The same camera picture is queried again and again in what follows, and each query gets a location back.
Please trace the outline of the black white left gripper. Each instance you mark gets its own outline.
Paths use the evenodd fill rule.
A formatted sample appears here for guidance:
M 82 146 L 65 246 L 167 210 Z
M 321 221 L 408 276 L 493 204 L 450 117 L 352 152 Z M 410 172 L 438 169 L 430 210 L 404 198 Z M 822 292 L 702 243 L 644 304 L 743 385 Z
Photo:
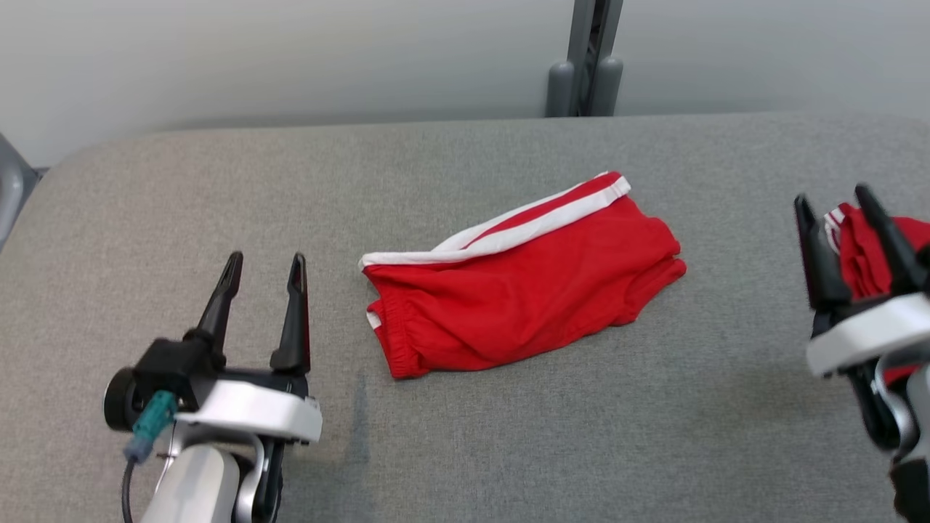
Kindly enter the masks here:
M 305 255 L 296 252 L 288 273 L 288 307 L 269 370 L 227 368 L 224 344 L 230 305 L 237 295 L 243 253 L 229 255 L 195 332 L 200 338 L 157 338 L 135 365 L 139 395 L 152 404 L 170 393 L 176 428 L 217 434 L 253 434 L 285 443 L 321 437 L 321 408 L 309 393 L 311 371 Z

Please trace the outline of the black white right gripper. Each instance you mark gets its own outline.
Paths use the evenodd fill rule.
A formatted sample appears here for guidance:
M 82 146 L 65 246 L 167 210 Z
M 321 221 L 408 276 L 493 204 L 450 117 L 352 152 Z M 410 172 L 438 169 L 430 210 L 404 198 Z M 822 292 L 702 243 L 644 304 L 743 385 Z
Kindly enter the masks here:
M 854 194 L 879 238 L 890 272 L 890 291 L 897 297 L 851 302 L 852 292 L 841 275 L 823 219 L 814 215 L 803 193 L 797 195 L 793 206 L 801 261 L 809 305 L 816 311 L 805 350 L 807 367 L 814 376 L 827 376 L 930 341 L 930 296 L 921 292 L 926 268 L 870 186 L 858 183 Z

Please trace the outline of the red white number 23 jersey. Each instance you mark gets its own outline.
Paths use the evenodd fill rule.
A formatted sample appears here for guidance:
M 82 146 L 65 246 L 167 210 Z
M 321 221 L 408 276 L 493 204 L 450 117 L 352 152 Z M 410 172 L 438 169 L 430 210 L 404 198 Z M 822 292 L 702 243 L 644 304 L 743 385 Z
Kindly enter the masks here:
M 894 217 L 916 251 L 930 245 L 930 222 L 910 217 Z M 883 296 L 890 292 L 892 277 L 881 251 L 876 232 L 867 223 L 863 212 L 847 202 L 824 215 L 828 245 L 839 257 L 841 274 L 852 292 L 854 301 Z M 917 365 L 893 368 L 884 374 L 887 383 L 909 378 Z

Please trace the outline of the red shorts with white stripe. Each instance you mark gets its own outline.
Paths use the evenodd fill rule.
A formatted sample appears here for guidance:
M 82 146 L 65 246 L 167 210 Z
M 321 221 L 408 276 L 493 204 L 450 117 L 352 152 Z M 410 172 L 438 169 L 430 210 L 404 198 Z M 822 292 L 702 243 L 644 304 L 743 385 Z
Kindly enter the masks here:
M 366 317 L 393 378 L 480 371 L 634 322 L 687 274 L 668 225 L 607 171 L 446 238 L 372 252 Z

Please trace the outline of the grey rounded frame leg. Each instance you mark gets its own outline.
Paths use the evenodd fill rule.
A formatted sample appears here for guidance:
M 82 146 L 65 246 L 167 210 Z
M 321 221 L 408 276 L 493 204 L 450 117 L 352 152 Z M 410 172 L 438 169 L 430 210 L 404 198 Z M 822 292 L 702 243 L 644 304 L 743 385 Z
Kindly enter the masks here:
M 0 133 L 0 250 L 40 176 Z

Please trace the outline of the grey cylindrical post foot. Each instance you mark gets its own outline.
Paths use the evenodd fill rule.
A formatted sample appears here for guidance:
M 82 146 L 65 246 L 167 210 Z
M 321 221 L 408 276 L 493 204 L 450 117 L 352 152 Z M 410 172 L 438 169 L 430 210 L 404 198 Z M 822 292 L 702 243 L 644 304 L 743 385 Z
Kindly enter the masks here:
M 572 115 L 574 74 L 575 67 L 568 60 L 556 62 L 549 68 L 545 117 Z
M 623 76 L 623 62 L 610 55 L 598 63 L 590 98 L 590 116 L 612 117 L 618 103 L 619 87 Z

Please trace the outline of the grey aluminium profile post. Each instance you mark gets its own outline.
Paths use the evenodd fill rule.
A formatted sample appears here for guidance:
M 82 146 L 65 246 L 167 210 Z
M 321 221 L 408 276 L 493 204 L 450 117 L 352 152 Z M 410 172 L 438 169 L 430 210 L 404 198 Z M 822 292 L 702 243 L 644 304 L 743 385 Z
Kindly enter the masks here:
M 574 0 L 567 60 L 575 67 L 572 115 L 590 116 L 598 63 L 614 54 L 624 0 Z

